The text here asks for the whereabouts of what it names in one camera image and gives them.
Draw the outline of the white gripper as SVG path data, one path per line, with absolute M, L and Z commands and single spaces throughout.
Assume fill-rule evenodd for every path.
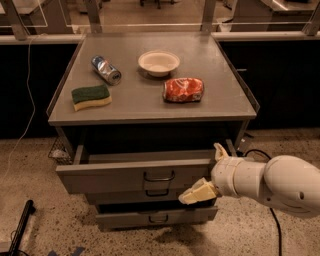
M 218 196 L 259 198 L 263 191 L 262 180 L 266 164 L 250 158 L 228 157 L 220 143 L 214 144 L 215 160 L 211 171 L 213 184 L 205 178 L 199 179 L 191 188 L 184 191 L 178 200 L 182 204 L 194 204 Z

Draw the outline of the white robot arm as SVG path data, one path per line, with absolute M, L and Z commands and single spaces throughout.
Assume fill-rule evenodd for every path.
M 229 196 L 246 197 L 300 218 L 320 215 L 320 170 L 295 156 L 280 155 L 266 163 L 230 156 L 219 143 L 211 179 L 199 179 L 179 195 L 186 205 Z

